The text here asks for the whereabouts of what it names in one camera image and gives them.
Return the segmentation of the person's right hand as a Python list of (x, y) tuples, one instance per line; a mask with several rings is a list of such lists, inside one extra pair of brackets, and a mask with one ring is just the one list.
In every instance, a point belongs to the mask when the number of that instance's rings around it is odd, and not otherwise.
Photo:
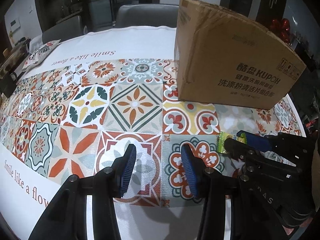
[(283, 228), (288, 236), (295, 235), (297, 233), (302, 234), (306, 228), (310, 225), (313, 218), (309, 217), (306, 220), (298, 220), (298, 221), (291, 221), (291, 222), (284, 222)]

